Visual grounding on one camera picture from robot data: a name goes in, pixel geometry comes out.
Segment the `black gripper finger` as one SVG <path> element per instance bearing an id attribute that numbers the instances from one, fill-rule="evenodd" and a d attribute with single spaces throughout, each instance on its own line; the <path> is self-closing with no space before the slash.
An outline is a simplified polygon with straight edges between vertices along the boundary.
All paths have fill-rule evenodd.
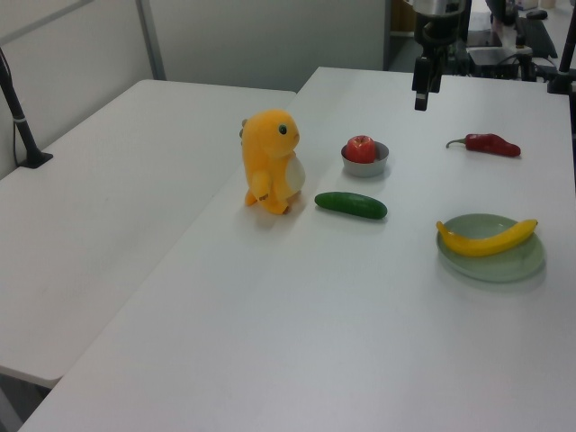
<path id="1" fill-rule="evenodd" d="M 437 52 L 431 61 L 431 75 L 429 79 L 428 91 L 437 94 L 440 91 L 441 79 L 443 75 L 443 54 Z"/>
<path id="2" fill-rule="evenodd" d="M 428 73 L 429 59 L 417 58 L 412 80 L 412 90 L 415 92 L 414 108 L 417 111 L 425 111 L 428 107 Z"/>

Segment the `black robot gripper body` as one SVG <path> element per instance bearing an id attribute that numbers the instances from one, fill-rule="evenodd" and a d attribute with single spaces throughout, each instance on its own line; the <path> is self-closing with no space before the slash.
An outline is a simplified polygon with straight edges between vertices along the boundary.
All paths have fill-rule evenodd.
<path id="1" fill-rule="evenodd" d="M 426 15 L 416 13 L 415 41 L 422 47 L 422 57 L 436 59 L 447 49 L 464 41 L 468 32 L 469 15 Z"/>

